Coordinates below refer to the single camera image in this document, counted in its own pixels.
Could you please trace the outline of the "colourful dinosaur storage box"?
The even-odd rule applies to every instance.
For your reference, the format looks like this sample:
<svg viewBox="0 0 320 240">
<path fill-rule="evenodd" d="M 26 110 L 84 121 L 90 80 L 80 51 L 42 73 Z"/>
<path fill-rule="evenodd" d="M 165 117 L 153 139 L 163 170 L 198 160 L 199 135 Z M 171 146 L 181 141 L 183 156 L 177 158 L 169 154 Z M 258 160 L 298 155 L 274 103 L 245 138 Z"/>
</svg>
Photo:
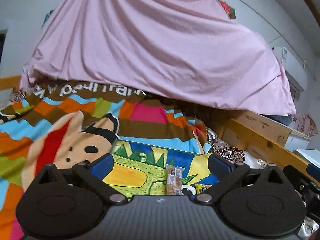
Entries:
<svg viewBox="0 0 320 240">
<path fill-rule="evenodd" d="M 196 195 L 200 187 L 219 179 L 209 170 L 210 154 L 165 149 L 118 140 L 112 149 L 112 169 L 103 182 L 131 198 L 133 195 L 167 194 L 167 167 L 181 168 L 181 193 Z"/>
</svg>

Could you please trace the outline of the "red floral wall item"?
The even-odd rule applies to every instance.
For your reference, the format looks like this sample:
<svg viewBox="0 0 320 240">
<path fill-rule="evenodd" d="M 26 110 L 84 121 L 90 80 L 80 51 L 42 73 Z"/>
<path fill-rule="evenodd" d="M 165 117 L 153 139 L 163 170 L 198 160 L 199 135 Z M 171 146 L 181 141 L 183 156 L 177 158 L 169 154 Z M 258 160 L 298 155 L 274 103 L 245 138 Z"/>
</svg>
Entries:
<svg viewBox="0 0 320 240">
<path fill-rule="evenodd" d="M 228 15 L 228 17 L 231 20 L 235 20 L 236 19 L 236 15 L 235 15 L 235 8 L 231 7 L 228 3 L 226 3 L 225 1 L 222 0 L 217 0 L 218 3 L 221 5 L 221 7 L 223 7 L 225 13 Z"/>
</svg>

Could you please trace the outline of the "wooden cabinet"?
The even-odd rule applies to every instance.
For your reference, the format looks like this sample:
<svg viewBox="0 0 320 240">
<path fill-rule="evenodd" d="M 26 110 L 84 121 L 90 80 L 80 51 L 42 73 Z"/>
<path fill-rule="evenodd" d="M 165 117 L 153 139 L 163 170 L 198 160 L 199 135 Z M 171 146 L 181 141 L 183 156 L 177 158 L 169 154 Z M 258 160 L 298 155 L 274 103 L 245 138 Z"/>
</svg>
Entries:
<svg viewBox="0 0 320 240">
<path fill-rule="evenodd" d="M 252 111 L 232 111 L 232 118 L 292 152 L 307 149 L 311 141 L 304 133 Z"/>
</svg>

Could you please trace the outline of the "yellow seaweed cracker packet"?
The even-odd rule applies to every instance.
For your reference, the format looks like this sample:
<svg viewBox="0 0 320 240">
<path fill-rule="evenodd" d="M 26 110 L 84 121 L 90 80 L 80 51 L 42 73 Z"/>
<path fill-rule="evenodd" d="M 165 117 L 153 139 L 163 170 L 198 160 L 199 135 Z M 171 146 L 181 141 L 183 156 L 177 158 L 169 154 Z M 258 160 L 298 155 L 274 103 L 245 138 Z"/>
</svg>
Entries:
<svg viewBox="0 0 320 240">
<path fill-rule="evenodd" d="M 196 194 L 202 194 L 204 191 L 206 191 L 211 186 L 212 185 L 207 185 L 207 184 L 195 184 Z"/>
</svg>

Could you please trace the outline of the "white floral patterned quilt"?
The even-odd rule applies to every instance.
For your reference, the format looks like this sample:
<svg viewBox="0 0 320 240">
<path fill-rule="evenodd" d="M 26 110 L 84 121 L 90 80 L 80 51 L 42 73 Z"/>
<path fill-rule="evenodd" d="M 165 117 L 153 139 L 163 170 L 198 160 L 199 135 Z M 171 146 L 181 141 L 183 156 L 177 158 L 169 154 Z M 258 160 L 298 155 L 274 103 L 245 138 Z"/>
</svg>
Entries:
<svg viewBox="0 0 320 240">
<path fill-rule="evenodd" d="M 216 155 L 233 164 L 243 162 L 249 165 L 251 168 L 264 168 L 266 166 L 266 162 L 262 159 L 256 158 L 244 150 L 229 146 L 226 142 L 221 140 L 210 128 L 206 128 L 206 131 L 207 140 L 212 146 L 210 152 L 215 153 Z M 301 239 L 316 239 L 316 236 L 319 237 L 318 233 L 319 224 L 311 218 L 306 217 L 300 228 L 298 236 Z"/>
</svg>

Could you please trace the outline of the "pink draped sheet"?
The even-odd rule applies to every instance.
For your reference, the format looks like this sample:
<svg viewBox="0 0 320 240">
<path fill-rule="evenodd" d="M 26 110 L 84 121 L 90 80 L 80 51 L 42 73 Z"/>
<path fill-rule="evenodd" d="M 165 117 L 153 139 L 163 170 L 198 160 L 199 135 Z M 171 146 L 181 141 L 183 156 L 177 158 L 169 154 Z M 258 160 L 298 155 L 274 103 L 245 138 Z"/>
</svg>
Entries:
<svg viewBox="0 0 320 240">
<path fill-rule="evenodd" d="M 296 112 L 272 49 L 217 0 L 63 0 L 20 86 L 46 77 L 124 85 L 220 109 Z"/>
</svg>

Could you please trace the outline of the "colourful cartoon bed blanket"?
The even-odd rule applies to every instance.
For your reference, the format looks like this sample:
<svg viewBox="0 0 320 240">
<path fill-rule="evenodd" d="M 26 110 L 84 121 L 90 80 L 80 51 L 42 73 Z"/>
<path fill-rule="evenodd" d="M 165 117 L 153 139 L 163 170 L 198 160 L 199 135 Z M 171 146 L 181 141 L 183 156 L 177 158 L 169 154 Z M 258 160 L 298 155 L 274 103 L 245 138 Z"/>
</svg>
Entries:
<svg viewBox="0 0 320 240">
<path fill-rule="evenodd" d="M 166 193 L 167 165 L 183 168 L 183 193 L 214 184 L 210 144 L 188 105 L 121 85 L 64 82 L 18 94 L 1 109 L 1 239 L 21 239 L 16 206 L 48 163 L 93 168 L 127 197 Z"/>
</svg>

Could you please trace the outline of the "small brown snack bar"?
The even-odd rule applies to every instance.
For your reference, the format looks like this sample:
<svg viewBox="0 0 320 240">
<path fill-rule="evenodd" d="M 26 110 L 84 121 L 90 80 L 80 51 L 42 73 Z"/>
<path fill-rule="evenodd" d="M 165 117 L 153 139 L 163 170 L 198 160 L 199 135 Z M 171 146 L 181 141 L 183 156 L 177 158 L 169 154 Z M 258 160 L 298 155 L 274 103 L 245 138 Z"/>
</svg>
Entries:
<svg viewBox="0 0 320 240">
<path fill-rule="evenodd" d="M 184 168 L 166 165 L 167 170 L 167 195 L 182 195 L 182 173 Z"/>
</svg>

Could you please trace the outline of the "white air conditioner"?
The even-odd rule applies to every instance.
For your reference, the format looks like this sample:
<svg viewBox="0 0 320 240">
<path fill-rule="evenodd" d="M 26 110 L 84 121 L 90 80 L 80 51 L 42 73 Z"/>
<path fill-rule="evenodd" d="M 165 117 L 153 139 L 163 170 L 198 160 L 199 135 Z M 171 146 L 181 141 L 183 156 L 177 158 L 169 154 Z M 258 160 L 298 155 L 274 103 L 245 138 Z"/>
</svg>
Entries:
<svg viewBox="0 0 320 240">
<path fill-rule="evenodd" d="M 285 47 L 273 47 L 272 50 L 283 65 L 289 83 L 299 92 L 305 91 L 308 85 L 308 76 L 298 60 Z"/>
</svg>

